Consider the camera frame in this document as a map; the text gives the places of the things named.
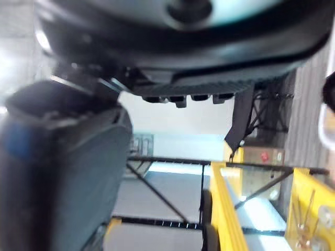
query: black cover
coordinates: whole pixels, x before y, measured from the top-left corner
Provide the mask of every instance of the black cover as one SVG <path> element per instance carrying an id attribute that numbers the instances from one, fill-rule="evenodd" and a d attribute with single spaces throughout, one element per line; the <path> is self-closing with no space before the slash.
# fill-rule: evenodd
<path id="1" fill-rule="evenodd" d="M 1 249 L 81 250 L 116 201 L 132 130 L 126 110 L 55 82 L 26 87 L 7 108 Z"/>
<path id="2" fill-rule="evenodd" d="M 240 143 L 244 139 L 250 123 L 253 93 L 254 86 L 252 85 L 247 90 L 237 93 L 235 96 L 232 126 L 225 137 L 225 141 L 233 154 L 240 147 Z"/>
<path id="3" fill-rule="evenodd" d="M 188 11 L 183 16 L 175 2 L 197 3 L 200 16 L 188 17 Z M 124 69 L 118 80 L 136 95 L 170 98 L 237 93 L 284 75 L 327 42 L 333 23 L 334 0 L 282 0 L 222 23 L 212 22 L 208 12 L 215 13 L 219 4 L 248 9 L 252 3 L 212 1 L 207 8 L 209 2 L 35 0 L 37 37 L 60 61 L 102 75 Z M 209 21 L 180 29 L 169 21 L 171 8 L 178 19 L 205 15 Z"/>

